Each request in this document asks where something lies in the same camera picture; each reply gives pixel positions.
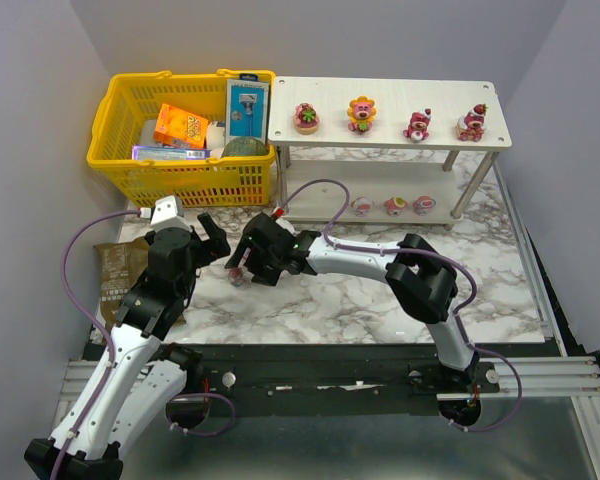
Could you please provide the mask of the pink bear shell toy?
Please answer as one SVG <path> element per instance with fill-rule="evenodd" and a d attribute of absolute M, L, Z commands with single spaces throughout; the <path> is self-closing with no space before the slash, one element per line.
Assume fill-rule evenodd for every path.
<path fill-rule="evenodd" d="M 355 216 L 365 217 L 374 208 L 374 202 L 367 197 L 358 197 L 350 203 L 350 208 Z"/>

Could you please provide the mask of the pink bear yellow-hat toy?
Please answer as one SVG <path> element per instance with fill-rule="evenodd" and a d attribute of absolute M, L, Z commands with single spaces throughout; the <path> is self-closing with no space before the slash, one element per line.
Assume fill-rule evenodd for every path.
<path fill-rule="evenodd" d="M 402 197 L 391 197 L 384 202 L 384 208 L 389 216 L 400 216 L 408 208 L 408 202 Z"/>

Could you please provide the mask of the pink bear cake toy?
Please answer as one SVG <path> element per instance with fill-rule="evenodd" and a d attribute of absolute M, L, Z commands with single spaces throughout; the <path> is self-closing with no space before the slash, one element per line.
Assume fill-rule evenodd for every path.
<path fill-rule="evenodd" d="M 320 118 L 312 104 L 300 103 L 295 107 L 293 125 L 295 130 L 302 135 L 311 135 L 317 132 Z"/>

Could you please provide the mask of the pink bear sunflower toy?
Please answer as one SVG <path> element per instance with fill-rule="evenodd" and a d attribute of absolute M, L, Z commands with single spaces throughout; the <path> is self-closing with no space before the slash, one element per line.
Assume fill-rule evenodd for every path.
<path fill-rule="evenodd" d="M 359 96 L 350 101 L 347 114 L 349 117 L 348 129 L 364 134 L 373 126 L 376 116 L 375 101 L 366 96 Z"/>

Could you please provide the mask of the pink bear white-hat toy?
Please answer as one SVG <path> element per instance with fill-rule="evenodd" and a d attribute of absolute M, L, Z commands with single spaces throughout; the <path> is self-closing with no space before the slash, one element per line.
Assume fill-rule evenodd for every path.
<path fill-rule="evenodd" d="M 428 128 L 431 122 L 432 111 L 429 108 L 415 111 L 411 114 L 403 136 L 413 143 L 419 143 L 429 137 Z"/>

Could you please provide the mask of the pink bear strawberry toy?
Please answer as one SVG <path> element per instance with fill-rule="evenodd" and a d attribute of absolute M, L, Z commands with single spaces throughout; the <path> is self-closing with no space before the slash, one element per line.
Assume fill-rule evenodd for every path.
<path fill-rule="evenodd" d="M 476 104 L 469 112 L 460 117 L 456 123 L 456 136 L 460 141 L 479 142 L 485 133 L 485 117 L 488 106 Z"/>

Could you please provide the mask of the pink bear flower-wreath toy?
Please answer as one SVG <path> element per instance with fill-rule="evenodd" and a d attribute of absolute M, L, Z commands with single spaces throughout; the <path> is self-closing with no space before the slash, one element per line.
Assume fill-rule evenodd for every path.
<path fill-rule="evenodd" d="M 231 268 L 228 270 L 228 280 L 234 287 L 239 287 L 244 283 L 244 272 L 241 267 Z"/>

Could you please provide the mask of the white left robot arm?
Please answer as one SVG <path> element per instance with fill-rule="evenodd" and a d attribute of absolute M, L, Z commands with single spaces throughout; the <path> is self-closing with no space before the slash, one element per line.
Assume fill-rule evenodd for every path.
<path fill-rule="evenodd" d="M 40 479 L 117 479 L 123 459 L 151 421 L 175 398 L 207 413 L 213 401 L 202 356 L 162 345 L 189 305 L 201 268 L 231 252 L 225 231 L 207 213 L 207 238 L 186 223 L 175 203 L 151 210 L 148 265 L 123 297 L 106 348 L 74 406 L 47 438 L 34 439 L 24 459 Z"/>

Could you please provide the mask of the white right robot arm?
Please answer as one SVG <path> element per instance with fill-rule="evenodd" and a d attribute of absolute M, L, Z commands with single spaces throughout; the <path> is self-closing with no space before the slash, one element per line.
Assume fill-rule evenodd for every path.
<path fill-rule="evenodd" d="M 400 242 L 345 242 L 314 230 L 295 232 L 281 219 L 260 213 L 243 229 L 225 268 L 244 268 L 253 282 L 268 286 L 276 285 L 284 272 L 339 274 L 385 284 L 407 316 L 427 327 L 443 374 L 461 385 L 475 381 L 479 354 L 452 317 L 460 268 L 418 235 L 408 234 Z"/>

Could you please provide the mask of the white two-tier shelf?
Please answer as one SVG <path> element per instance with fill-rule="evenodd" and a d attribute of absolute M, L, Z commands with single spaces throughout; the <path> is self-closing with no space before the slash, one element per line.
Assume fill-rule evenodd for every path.
<path fill-rule="evenodd" d="M 351 100 L 375 101 L 372 128 L 348 129 Z M 320 125 L 302 135 L 293 125 L 295 107 L 310 103 Z M 458 119 L 476 104 L 488 106 L 479 142 L 460 141 Z M 411 114 L 432 111 L 429 137 L 413 143 L 403 136 Z M 328 221 L 344 203 L 367 197 L 373 210 L 357 217 L 348 207 L 343 222 L 435 224 L 451 228 L 487 176 L 497 155 L 512 145 L 495 86 L 486 81 L 442 81 L 281 76 L 270 103 L 269 140 L 278 150 L 278 201 L 291 222 Z M 412 203 L 430 196 L 436 206 L 416 215 Z M 389 216 L 384 202 L 402 197 L 408 208 Z"/>

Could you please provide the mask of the yellow plastic basket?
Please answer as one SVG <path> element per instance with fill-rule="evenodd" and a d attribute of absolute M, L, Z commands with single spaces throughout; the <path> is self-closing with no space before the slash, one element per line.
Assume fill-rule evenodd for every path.
<path fill-rule="evenodd" d="M 242 70 L 207 74 L 124 73 L 114 76 L 92 125 L 87 163 L 138 207 L 175 195 L 187 208 L 262 206 L 271 198 L 270 146 L 263 156 L 203 160 L 134 160 L 146 121 L 170 104 L 211 121 L 225 119 L 227 80 Z"/>

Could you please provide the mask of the green melon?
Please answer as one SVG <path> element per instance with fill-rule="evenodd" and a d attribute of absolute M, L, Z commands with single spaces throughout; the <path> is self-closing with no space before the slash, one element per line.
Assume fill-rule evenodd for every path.
<path fill-rule="evenodd" d="M 261 140 L 254 137 L 241 136 L 231 139 L 225 145 L 222 158 L 265 156 L 268 152 L 268 147 Z"/>

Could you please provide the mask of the white item in basket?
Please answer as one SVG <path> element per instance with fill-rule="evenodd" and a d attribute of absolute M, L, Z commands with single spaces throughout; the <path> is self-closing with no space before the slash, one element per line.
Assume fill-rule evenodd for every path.
<path fill-rule="evenodd" d="M 205 148 L 208 150 L 222 149 L 226 143 L 226 123 L 221 121 L 210 122 L 205 139 Z"/>

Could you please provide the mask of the purple flat box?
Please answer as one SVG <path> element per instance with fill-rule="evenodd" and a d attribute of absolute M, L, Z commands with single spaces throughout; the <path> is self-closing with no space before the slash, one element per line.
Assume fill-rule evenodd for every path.
<path fill-rule="evenodd" d="M 198 161 L 212 157 L 207 149 L 182 149 L 157 146 L 136 145 L 132 148 L 131 158 L 136 161 Z"/>

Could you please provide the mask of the blue razor package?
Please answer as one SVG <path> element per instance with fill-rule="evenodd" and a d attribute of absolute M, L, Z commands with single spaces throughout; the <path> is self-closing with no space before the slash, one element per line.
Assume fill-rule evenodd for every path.
<path fill-rule="evenodd" d="M 252 137 L 267 140 L 269 84 L 245 79 L 227 80 L 226 140 Z"/>

